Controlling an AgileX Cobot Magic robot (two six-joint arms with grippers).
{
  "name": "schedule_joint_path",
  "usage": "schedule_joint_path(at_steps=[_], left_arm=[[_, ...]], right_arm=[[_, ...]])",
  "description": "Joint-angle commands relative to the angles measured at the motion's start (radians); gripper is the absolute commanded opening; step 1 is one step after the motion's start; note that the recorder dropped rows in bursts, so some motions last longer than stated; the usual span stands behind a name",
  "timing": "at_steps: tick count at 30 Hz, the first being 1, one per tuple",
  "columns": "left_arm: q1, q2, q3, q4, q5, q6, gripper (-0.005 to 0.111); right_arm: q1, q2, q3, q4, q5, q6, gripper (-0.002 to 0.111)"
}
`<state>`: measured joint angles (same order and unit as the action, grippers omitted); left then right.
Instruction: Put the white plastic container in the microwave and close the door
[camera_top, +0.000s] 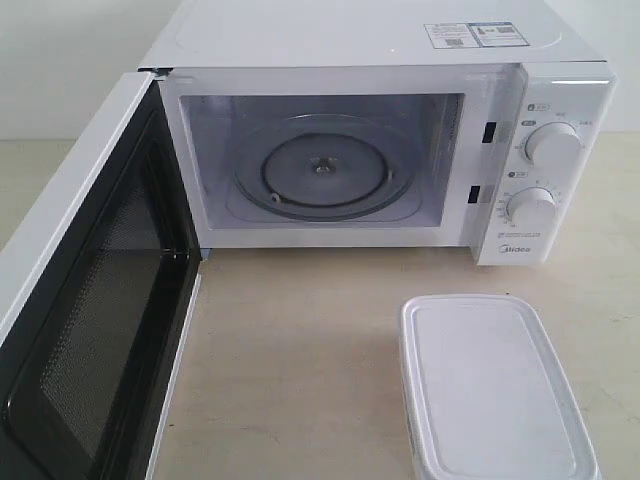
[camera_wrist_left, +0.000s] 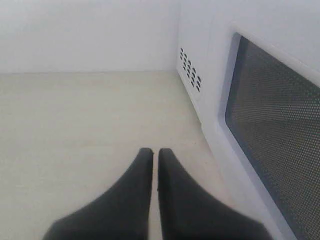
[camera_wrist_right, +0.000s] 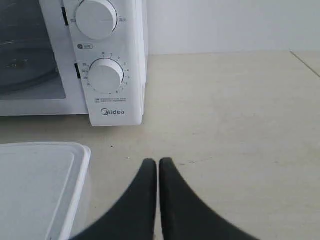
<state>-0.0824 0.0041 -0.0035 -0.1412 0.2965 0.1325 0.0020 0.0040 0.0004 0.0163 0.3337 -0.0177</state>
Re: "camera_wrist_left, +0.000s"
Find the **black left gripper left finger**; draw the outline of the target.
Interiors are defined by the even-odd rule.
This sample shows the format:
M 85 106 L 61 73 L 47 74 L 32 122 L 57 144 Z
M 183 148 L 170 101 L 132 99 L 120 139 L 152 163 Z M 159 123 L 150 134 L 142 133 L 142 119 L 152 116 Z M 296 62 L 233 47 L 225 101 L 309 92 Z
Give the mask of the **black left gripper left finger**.
M 146 240 L 153 151 L 140 148 L 126 172 L 101 196 L 54 222 L 45 240 Z

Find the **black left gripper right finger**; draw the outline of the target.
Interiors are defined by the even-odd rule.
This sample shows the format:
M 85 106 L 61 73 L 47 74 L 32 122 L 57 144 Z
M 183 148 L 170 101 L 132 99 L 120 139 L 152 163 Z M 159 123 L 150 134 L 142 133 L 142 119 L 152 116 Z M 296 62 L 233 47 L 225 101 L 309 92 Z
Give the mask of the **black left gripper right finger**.
M 170 148 L 158 153 L 158 202 L 164 240 L 270 240 L 258 221 L 203 189 Z

